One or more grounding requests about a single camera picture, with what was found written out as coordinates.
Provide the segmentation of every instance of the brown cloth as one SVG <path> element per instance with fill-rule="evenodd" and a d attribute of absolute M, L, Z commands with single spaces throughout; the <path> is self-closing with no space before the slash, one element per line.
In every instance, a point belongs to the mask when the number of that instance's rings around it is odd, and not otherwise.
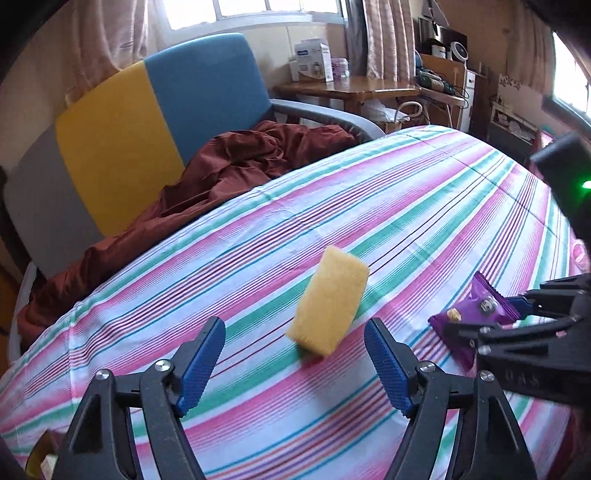
<path fill-rule="evenodd" d="M 253 131 L 215 137 L 191 159 L 181 179 L 165 186 L 125 232 L 90 247 L 34 294 L 17 317 L 22 348 L 28 349 L 77 301 L 184 225 L 256 186 L 357 143 L 334 125 L 309 128 L 271 121 Z"/>

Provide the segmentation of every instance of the white cabinet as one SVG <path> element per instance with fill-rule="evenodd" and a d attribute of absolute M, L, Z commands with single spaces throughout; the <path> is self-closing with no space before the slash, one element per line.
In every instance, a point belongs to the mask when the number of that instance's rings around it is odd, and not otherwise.
<path fill-rule="evenodd" d="M 462 132 L 468 132 L 470 128 L 470 117 L 472 116 L 472 105 L 474 105 L 474 87 L 476 84 L 476 73 L 470 70 L 466 71 L 466 81 L 464 82 L 463 94 L 467 96 L 465 108 L 460 110 L 459 118 L 459 130 Z"/>

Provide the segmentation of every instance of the gray armrest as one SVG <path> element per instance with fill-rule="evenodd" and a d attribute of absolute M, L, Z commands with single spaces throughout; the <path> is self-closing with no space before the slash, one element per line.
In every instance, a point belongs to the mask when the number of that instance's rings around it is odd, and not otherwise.
<path fill-rule="evenodd" d="M 369 142 L 385 135 L 380 127 L 362 116 L 342 112 L 325 106 L 312 105 L 310 103 L 293 102 L 291 100 L 271 99 L 273 111 L 290 116 L 306 118 L 320 124 L 338 125 L 361 143 Z"/>
<path fill-rule="evenodd" d="M 21 336 L 18 334 L 17 314 L 29 303 L 29 295 L 35 278 L 37 278 L 37 266 L 33 262 L 29 262 L 22 278 L 21 288 L 18 290 L 17 304 L 14 307 L 14 315 L 12 316 L 12 326 L 8 338 L 8 363 L 10 365 L 21 357 Z"/>

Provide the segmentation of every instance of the striped bedsheet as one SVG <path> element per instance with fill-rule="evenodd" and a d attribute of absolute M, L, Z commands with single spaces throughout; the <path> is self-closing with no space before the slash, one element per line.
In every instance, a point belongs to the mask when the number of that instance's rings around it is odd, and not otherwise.
<path fill-rule="evenodd" d="M 574 274 L 572 242 L 548 187 L 510 158 L 447 128 L 404 130 L 226 203 L 76 304 L 2 377 L 0 433 L 24 464 L 45 429 L 67 429 L 97 369 L 142 371 L 216 315 L 226 346 L 183 419 L 208 479 L 382 479 L 407 421 L 381 388 L 363 324 L 379 316 L 420 359 L 459 372 L 429 315 L 464 296 L 476 270 L 503 294 Z M 284 333 L 327 245 L 371 275 L 350 332 L 320 361 Z M 508 397 L 544 478 L 569 411 Z M 433 478 L 456 419 L 450 411 Z M 132 420 L 144 475 L 158 478 L 141 412 Z"/>

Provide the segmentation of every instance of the snack bag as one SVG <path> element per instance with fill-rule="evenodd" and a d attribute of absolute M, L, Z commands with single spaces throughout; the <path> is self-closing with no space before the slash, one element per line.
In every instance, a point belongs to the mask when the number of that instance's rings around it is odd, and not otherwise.
<path fill-rule="evenodd" d="M 498 293 L 480 272 L 472 277 L 472 288 L 468 296 L 455 302 L 449 309 L 429 318 L 429 324 L 450 349 L 454 359 L 465 370 L 470 370 L 474 363 L 475 349 L 460 345 L 457 339 L 443 335 L 447 322 L 487 323 L 509 325 L 519 319 L 517 310 Z"/>

